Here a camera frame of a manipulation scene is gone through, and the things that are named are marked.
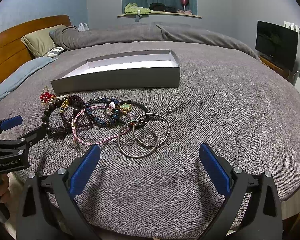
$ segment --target metal screw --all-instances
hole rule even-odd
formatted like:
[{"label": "metal screw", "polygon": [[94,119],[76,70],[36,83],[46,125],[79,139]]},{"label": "metal screw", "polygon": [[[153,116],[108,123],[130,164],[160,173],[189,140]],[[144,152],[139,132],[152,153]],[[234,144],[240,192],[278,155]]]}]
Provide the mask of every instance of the metal screw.
[{"label": "metal screw", "polygon": [[235,173],[238,173],[238,174],[242,173],[242,169],[240,167],[234,167],[233,170]]},{"label": "metal screw", "polygon": [[272,176],[271,171],[265,171],[265,175],[266,175],[267,177],[271,177],[271,176]]},{"label": "metal screw", "polygon": [[58,174],[62,175],[62,174],[65,174],[66,173],[66,169],[65,168],[60,168],[58,170]]},{"label": "metal screw", "polygon": [[28,175],[29,179],[33,179],[35,177],[35,173],[34,172],[30,172]]}]

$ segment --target tv stand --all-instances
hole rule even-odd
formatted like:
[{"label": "tv stand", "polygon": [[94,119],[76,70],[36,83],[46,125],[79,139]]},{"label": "tv stand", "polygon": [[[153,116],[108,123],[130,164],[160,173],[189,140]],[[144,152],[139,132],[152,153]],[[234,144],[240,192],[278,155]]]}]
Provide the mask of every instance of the tv stand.
[{"label": "tv stand", "polygon": [[265,59],[262,56],[259,56],[259,58],[261,59],[262,63],[266,66],[268,66],[269,68],[271,68],[273,71],[275,71],[276,73],[278,73],[280,76],[282,76],[284,79],[288,80],[289,77],[289,70],[286,69],[282,69],[277,67],[275,64],[271,63],[269,60]]}]

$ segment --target clothing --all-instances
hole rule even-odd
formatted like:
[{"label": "clothing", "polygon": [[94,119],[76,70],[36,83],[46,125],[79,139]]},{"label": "clothing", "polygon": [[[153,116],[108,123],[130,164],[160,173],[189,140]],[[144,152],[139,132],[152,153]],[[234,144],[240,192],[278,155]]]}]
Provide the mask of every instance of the clothing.
[{"label": "clothing", "polygon": [[184,10],[177,10],[177,13],[183,13],[183,14],[191,14],[192,15],[192,12],[191,10],[187,10],[187,11],[184,11]]},{"label": "clothing", "polygon": [[166,6],[163,3],[152,3],[150,4],[149,9],[154,10],[155,12],[165,11]]},{"label": "clothing", "polygon": [[128,3],[124,9],[125,14],[149,14],[151,10],[149,8],[138,7],[136,3]]},{"label": "clothing", "polygon": [[177,9],[173,5],[167,5],[166,6],[166,12],[177,12]]}]

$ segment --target pink braided bracelet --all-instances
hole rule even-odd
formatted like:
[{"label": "pink braided bracelet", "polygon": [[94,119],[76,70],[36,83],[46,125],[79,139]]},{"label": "pink braided bracelet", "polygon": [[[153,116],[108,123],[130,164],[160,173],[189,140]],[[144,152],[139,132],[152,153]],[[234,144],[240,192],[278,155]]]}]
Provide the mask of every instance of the pink braided bracelet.
[{"label": "pink braided bracelet", "polygon": [[[105,108],[105,106],[92,106],[92,107],[90,107],[91,110],[93,110],[93,109],[104,109],[104,108]],[[79,116],[80,116],[81,114],[84,113],[84,111],[85,111],[85,109],[81,110],[81,111],[77,114],[77,116],[75,117],[75,119],[72,119],[72,123],[75,123],[75,122],[77,121],[77,119],[79,118]],[[130,120],[132,120],[131,114],[127,113],[127,115],[129,116]],[[127,128],[127,129],[124,130],[121,134],[125,134],[125,133],[127,133],[129,130],[130,130],[130,128]],[[101,140],[101,141],[94,142],[94,143],[85,142],[85,141],[81,140],[81,139],[77,136],[77,134],[76,134],[76,129],[75,129],[74,126],[72,126],[72,134],[73,134],[73,140],[78,140],[79,142],[81,142],[81,143],[83,143],[83,144],[86,144],[86,145],[92,145],[92,144],[100,145],[100,144],[102,144],[102,143],[105,143],[105,142],[107,142],[107,141],[110,141],[111,139],[114,139],[114,138],[117,138],[117,137],[118,137],[118,135],[114,135],[114,136],[108,137],[108,138],[106,138],[106,139],[103,139],[103,140]]]}]

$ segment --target silver ring bracelet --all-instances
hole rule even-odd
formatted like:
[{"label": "silver ring bracelet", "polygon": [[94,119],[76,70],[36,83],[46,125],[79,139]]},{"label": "silver ring bracelet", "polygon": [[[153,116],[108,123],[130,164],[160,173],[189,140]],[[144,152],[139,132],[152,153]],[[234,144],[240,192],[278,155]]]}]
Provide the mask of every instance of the silver ring bracelet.
[{"label": "silver ring bracelet", "polygon": [[[167,118],[165,118],[164,116],[162,116],[162,115],[160,115],[160,114],[153,114],[153,113],[146,113],[146,114],[142,114],[142,115],[139,115],[138,117],[137,117],[137,119],[136,119],[136,121],[138,121],[138,122],[140,122],[139,121],[139,119],[141,118],[141,117],[143,117],[143,116],[145,116],[145,115],[147,115],[147,116],[157,116],[157,117],[160,117],[160,118],[162,118],[162,119],[164,119],[167,123],[168,123],[168,127],[169,127],[169,130],[166,132],[166,137],[163,139],[163,141],[162,142],[160,142],[159,144],[158,144],[158,147],[160,147],[162,144],[164,144],[164,142],[168,139],[168,137],[169,137],[169,135],[170,135],[170,132],[171,132],[171,125],[170,125],[170,122],[169,122],[169,120],[167,119]],[[135,123],[133,124],[133,127],[132,127],[132,132],[133,132],[133,136],[134,136],[134,138],[139,142],[139,143],[141,143],[142,145],[144,145],[144,146],[146,146],[146,147],[149,147],[149,148],[153,148],[154,146],[153,145],[148,145],[148,144],[145,144],[144,142],[142,142],[139,138],[138,138],[138,136],[136,135],[136,132],[135,132]]]},{"label": "silver ring bracelet", "polygon": [[117,137],[118,147],[119,147],[120,151],[122,152],[122,154],[125,155],[125,156],[127,156],[127,157],[129,157],[129,158],[134,158],[134,159],[140,159],[140,158],[144,158],[144,157],[149,156],[149,155],[150,155],[151,153],[153,153],[154,150],[157,148],[158,142],[159,142],[159,141],[158,141],[158,134],[156,133],[156,130],[155,130],[151,125],[149,125],[150,128],[154,131],[155,145],[153,146],[153,148],[152,148],[148,153],[143,154],[143,155],[139,155],[139,156],[133,156],[133,155],[127,154],[127,153],[122,149],[122,147],[121,147],[121,145],[120,145],[120,135],[121,135],[121,132],[122,132],[122,131],[124,130],[124,128],[125,128],[127,125],[129,125],[130,123],[133,123],[133,126],[134,126],[134,125],[135,125],[136,123],[138,123],[138,122],[145,123],[145,124],[149,125],[147,122],[144,122],[144,121],[136,121],[136,120],[129,121],[129,122],[125,123],[124,126],[119,130],[118,137]]}]

